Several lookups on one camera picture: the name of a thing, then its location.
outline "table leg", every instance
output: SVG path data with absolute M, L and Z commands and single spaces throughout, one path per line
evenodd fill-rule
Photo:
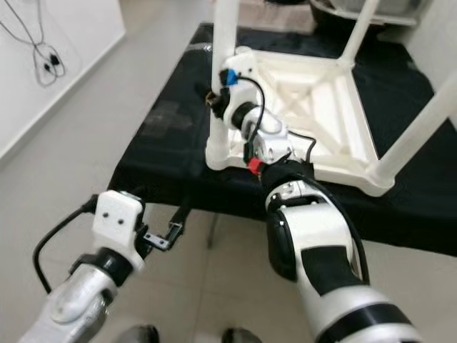
M 146 203 L 144 206 L 144 213 L 143 213 L 143 223 L 149 224 L 151 220 L 152 209 L 154 208 L 154 204 L 152 202 Z
M 211 222 L 211 227 L 209 228 L 208 238 L 206 239 L 206 247 L 208 249 L 212 249 L 213 248 L 214 234 L 216 233 L 216 226 L 217 226 L 218 218 L 219 218 L 219 213 L 215 213 L 213 215 L 213 220 Z
M 359 264 L 360 264 L 360 261 L 358 260 L 358 251 L 357 251 L 356 245 L 354 244 L 351 266 L 352 266 L 352 270 L 354 270 L 354 274 L 357 275 L 359 278 L 362 278 L 362 275 L 360 273 L 360 268 L 358 268 Z

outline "floor tile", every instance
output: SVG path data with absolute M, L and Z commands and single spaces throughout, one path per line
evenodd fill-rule
M 301 34 L 311 34 L 316 26 L 309 4 L 275 6 L 264 0 L 240 2 L 239 26 Z
M 52 287 L 68 275 L 62 264 L 43 262 L 42 268 Z M 0 259 L 0 270 L 0 342 L 16 342 L 38 317 L 46 292 L 35 274 L 31 252 L 10 253 L 8 259 Z
M 294 284 L 272 270 L 268 262 L 263 222 L 221 215 L 214 248 L 208 257 L 204 289 L 242 299 L 268 299 L 292 292 Z
M 71 166 L 53 159 L 47 165 L 37 162 L 33 171 L 21 173 L 17 173 L 18 181 L 11 187 L 8 202 L 0 205 L 0 218 L 8 223 L 8 229 L 0 231 L 0 247 L 14 251 L 31 252 L 45 233 L 91 194 L 103 191 L 109 181 L 107 171 L 98 169 L 96 164 Z M 73 261 L 84 251 L 82 247 L 91 247 L 87 244 L 90 230 L 91 216 L 85 214 L 55 236 L 46 251 L 56 247 L 57 252 L 62 251 L 56 258 L 63 256 L 66 261 Z
M 122 17 L 127 34 L 132 34 L 145 25 L 155 13 L 160 13 L 162 0 L 120 0 Z
M 296 292 L 264 300 L 205 293 L 194 335 L 195 343 L 220 343 L 226 328 L 242 327 L 263 343 L 312 343 Z

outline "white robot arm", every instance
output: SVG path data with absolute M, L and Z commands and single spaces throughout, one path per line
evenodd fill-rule
M 161 237 L 148 232 L 142 223 L 144 203 L 132 194 L 107 191 L 98 199 L 91 198 L 80 209 L 79 213 L 94 212 L 92 232 L 96 253 L 81 255 L 72 266 L 69 278 L 54 291 L 38 262 L 40 280 L 50 294 L 39 318 L 19 343 L 90 342 L 102 327 L 117 289 L 130 275 L 141 272 L 144 259 L 153 248 L 167 251 L 173 247 L 184 232 L 190 212 L 185 199 L 169 223 L 168 234 Z M 57 230 L 51 232 L 47 239 Z
M 263 91 L 245 74 L 242 68 L 223 70 L 221 96 L 206 98 L 214 115 L 246 140 L 244 161 L 267 194 L 271 266 L 297 283 L 313 338 L 318 343 L 423 342 L 406 315 L 369 286 L 364 253 L 363 281 L 355 275 L 353 238 L 363 251 L 357 231 L 314 180 L 312 164 L 296 161 L 286 125 L 264 108 L 264 94 L 258 104 L 256 88 Z

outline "table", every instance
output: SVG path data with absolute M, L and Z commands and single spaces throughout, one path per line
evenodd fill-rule
M 202 24 L 191 43 L 212 41 Z M 253 49 L 335 58 L 344 38 L 239 29 L 238 45 Z M 209 112 L 194 91 L 210 84 L 211 52 L 188 49 L 147 114 L 109 188 L 143 186 L 147 202 L 191 206 L 210 212 L 264 219 L 263 194 L 243 169 L 212 171 L 205 163 Z M 427 78 L 400 44 L 366 41 L 353 70 L 377 152 L 382 156 L 433 96 Z M 364 239 L 457 256 L 457 134 L 447 121 L 380 198 L 338 184 L 326 186 L 341 201 Z

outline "wire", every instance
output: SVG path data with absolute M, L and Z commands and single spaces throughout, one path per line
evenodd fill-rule
M 68 225 L 70 222 L 75 220 L 79 215 L 83 214 L 84 210 L 83 207 L 80 207 L 77 209 L 75 212 L 70 214 L 67 218 L 65 218 L 63 221 L 61 221 L 56 227 L 54 227 L 50 232 L 46 234 L 46 236 L 41 239 L 41 241 L 36 245 L 36 248 L 34 250 L 33 254 L 33 261 L 34 261 L 34 267 L 35 267 L 35 272 L 36 275 L 38 275 L 38 278 L 41 281 L 41 284 L 43 284 L 44 290 L 46 291 L 47 294 L 51 293 L 52 288 L 49 286 L 49 282 L 47 278 L 44 276 L 43 270 L 41 269 L 40 265 L 40 253 L 41 250 L 44 248 L 46 243 L 51 240 L 52 237 L 54 237 L 60 230 L 62 230 L 66 225 Z
M 32 59 L 33 59 L 33 62 L 34 62 L 34 69 L 35 69 L 35 78 L 36 78 L 36 81 L 38 82 L 38 84 L 43 87 L 43 88 L 46 88 L 48 86 L 51 86 L 52 84 L 54 84 L 57 79 L 59 77 L 63 77 L 66 75 L 66 67 L 65 67 L 65 64 L 63 63 L 62 59 L 60 58 L 60 55 L 59 53 L 57 52 L 57 50 L 52 46 L 52 45 L 49 45 L 45 42 L 45 39 L 44 39 L 44 29 L 43 29 L 43 14 L 41 12 L 41 0 L 36 0 L 36 11 L 37 11 L 37 16 L 38 16 L 38 24 L 39 24 L 39 29 L 40 29 L 40 34 L 41 34 L 41 38 L 38 40 L 38 41 L 35 41 L 33 36 L 31 35 L 29 29 L 27 28 L 27 25 L 25 25 L 24 21 L 22 20 L 22 18 L 18 15 L 18 13 L 16 12 L 16 10 L 14 9 L 14 7 L 11 5 L 11 3 L 9 2 L 9 0 L 4 0 L 4 3 L 9 7 L 10 11 L 13 13 L 13 15 L 16 17 L 17 21 L 20 23 L 20 25 L 22 26 L 22 28 L 24 29 L 26 35 L 28 36 L 29 38 L 29 41 L 26 41 L 22 38 L 19 38 L 17 35 L 15 35 L 13 33 L 12 30 L 10 30 L 8 28 L 8 26 L 0 21 L 0 26 L 2 26 L 4 28 L 4 30 L 16 41 L 22 43 L 22 44 L 25 44 L 25 45 L 28 45 L 28 46 L 31 46 L 33 47 L 33 51 L 32 51 Z M 49 56 L 45 56 L 45 54 L 43 54 L 43 52 L 41 52 L 41 49 L 43 49 L 44 47 L 48 48 L 49 50 L 52 51 L 51 54 L 49 54 Z M 57 71 L 57 68 L 56 68 L 56 65 L 55 63 L 53 63 L 53 61 L 51 60 L 51 56 L 54 55 L 56 60 L 58 61 L 58 64 L 57 65 L 60 65 L 61 68 L 62 68 L 62 72 L 59 73 Z M 38 56 L 40 56 L 46 63 L 41 66 L 38 62 Z M 47 73 L 49 73 L 50 75 L 53 76 L 53 79 L 51 81 L 48 81 L 48 82 L 45 82 L 40 74 L 40 70 L 41 68 L 45 68 L 45 71 Z
M 302 175 L 302 174 L 297 174 L 297 176 L 300 177 L 302 180 L 304 180 L 307 184 L 310 184 L 311 186 L 316 187 L 319 191 L 324 193 L 330 199 L 330 201 L 332 201 L 333 205 L 335 205 L 337 210 L 339 210 L 340 213 L 343 215 L 343 218 L 344 218 L 344 220 L 346 220 L 346 223 L 348 225 L 352 239 L 354 240 L 354 243 L 356 244 L 358 259 L 360 262 L 362 280 L 367 285 L 369 285 L 370 284 L 370 273 L 368 270 L 368 262 L 366 261 L 365 248 L 363 247 L 363 243 L 360 238 L 360 235 L 358 234 L 356 227 L 354 226 L 353 222 L 351 221 L 351 218 L 349 218 L 349 215 L 347 214 L 346 210 L 343 208 L 341 203 L 335 198 L 335 196 L 332 195 L 332 193 L 330 193 L 330 191 L 327 190 L 326 187 L 319 184 L 316 180 L 310 179 L 307 176 Z
M 44 246 L 57 234 L 59 233 L 66 225 L 68 225 L 70 222 L 75 220 L 77 217 L 79 217 L 83 213 L 95 213 L 95 208 L 96 208 L 96 203 L 98 199 L 98 195 L 94 194 L 88 200 L 85 204 L 83 204 L 81 207 L 79 207 L 75 212 L 71 213 L 67 218 L 62 220 L 60 223 L 57 224 L 51 231 L 49 231 L 42 239 L 41 241 L 36 245 L 34 249 L 34 253 L 32 255 L 32 259 L 34 262 L 34 268 L 36 275 L 38 276 L 41 284 L 43 284 L 44 290 L 46 291 L 47 294 L 51 293 L 52 288 L 49 285 L 49 282 L 46 278 L 46 276 L 43 273 L 43 269 L 41 268 L 40 265 L 40 253 L 41 250 L 43 250 Z
M 303 138 L 303 139 L 308 139 L 311 141 L 311 144 L 309 145 L 308 150 L 306 151 L 306 162 L 311 163 L 311 152 L 313 151 L 313 148 L 317 144 L 317 140 L 311 136 L 305 136 L 304 134 L 297 134 L 296 132 L 293 132 L 291 130 L 289 130 L 288 132 L 292 136 L 296 136 L 298 138 Z
M 254 130 L 252 131 L 252 135 L 249 137 L 249 140 L 248 140 L 248 142 L 251 144 L 257 136 L 258 129 L 260 128 L 260 125 L 262 123 L 263 113 L 265 112 L 265 92 L 263 91 L 262 86 L 256 80 L 251 79 L 250 77 L 238 76 L 237 79 L 251 82 L 254 86 L 256 86 L 256 88 L 260 92 L 261 99 L 262 99 L 260 116 L 258 116 Z

